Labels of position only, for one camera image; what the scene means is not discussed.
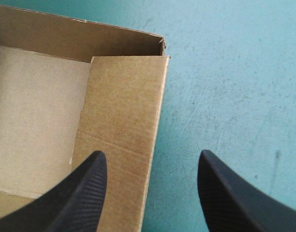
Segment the scratch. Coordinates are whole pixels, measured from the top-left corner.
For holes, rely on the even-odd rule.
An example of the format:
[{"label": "scratch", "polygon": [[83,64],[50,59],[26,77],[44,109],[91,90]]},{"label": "scratch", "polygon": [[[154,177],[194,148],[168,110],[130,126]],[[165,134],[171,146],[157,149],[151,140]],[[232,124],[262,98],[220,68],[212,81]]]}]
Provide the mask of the scratch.
[{"label": "scratch", "polygon": [[206,88],[204,89],[204,93],[203,93],[203,95],[202,95],[202,97],[201,97],[201,100],[200,100],[200,101],[198,102],[198,104],[196,105],[196,108],[193,110],[193,112],[192,112],[192,114],[190,115],[190,117],[188,118],[186,124],[185,124],[184,127],[182,128],[182,131],[180,132],[180,135],[179,135],[179,138],[178,138],[178,143],[177,143],[177,148],[176,148],[176,152],[175,152],[175,154],[177,154],[177,152],[178,152],[178,148],[179,148],[179,143],[180,143],[180,140],[181,140],[181,136],[182,136],[183,132],[185,131],[185,129],[186,129],[188,123],[190,122],[191,118],[193,117],[194,113],[196,112],[197,108],[198,108],[199,105],[202,103],[202,101],[203,101],[203,99],[204,99],[204,97],[205,97],[205,95],[206,95],[206,91],[207,91],[207,86],[206,86]]},{"label": "scratch", "polygon": [[278,170],[278,165],[281,159],[281,152],[278,150],[275,153],[275,163],[274,163],[274,169],[273,169],[273,174],[272,174],[272,179],[270,181],[270,187],[269,187],[269,192],[268,194],[271,195],[275,186],[276,178],[277,178],[277,170]]},{"label": "scratch", "polygon": [[221,137],[222,137],[222,135],[223,135],[223,131],[224,131],[224,129],[221,130],[220,135],[219,135],[218,144],[217,144],[217,153],[218,153],[218,151],[219,151],[220,141],[221,141]]}]

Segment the cardboard box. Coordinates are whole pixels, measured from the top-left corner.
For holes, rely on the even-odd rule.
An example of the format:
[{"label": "cardboard box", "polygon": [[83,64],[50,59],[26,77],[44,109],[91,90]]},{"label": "cardboard box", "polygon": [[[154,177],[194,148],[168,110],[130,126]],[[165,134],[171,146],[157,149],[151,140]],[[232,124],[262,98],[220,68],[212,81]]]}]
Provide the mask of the cardboard box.
[{"label": "cardboard box", "polygon": [[98,231],[141,230],[164,49],[158,35],[0,5],[0,217],[102,150]]}]

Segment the concrete floor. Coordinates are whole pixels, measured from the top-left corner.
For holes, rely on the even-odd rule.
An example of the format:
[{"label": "concrete floor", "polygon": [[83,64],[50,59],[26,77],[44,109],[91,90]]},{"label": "concrete floor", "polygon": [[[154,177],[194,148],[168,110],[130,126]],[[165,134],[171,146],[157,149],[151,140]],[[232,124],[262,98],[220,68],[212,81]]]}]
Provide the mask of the concrete floor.
[{"label": "concrete floor", "polygon": [[143,232],[207,231],[196,175],[211,149],[296,209],[296,0],[0,0],[164,35],[172,56]]}]

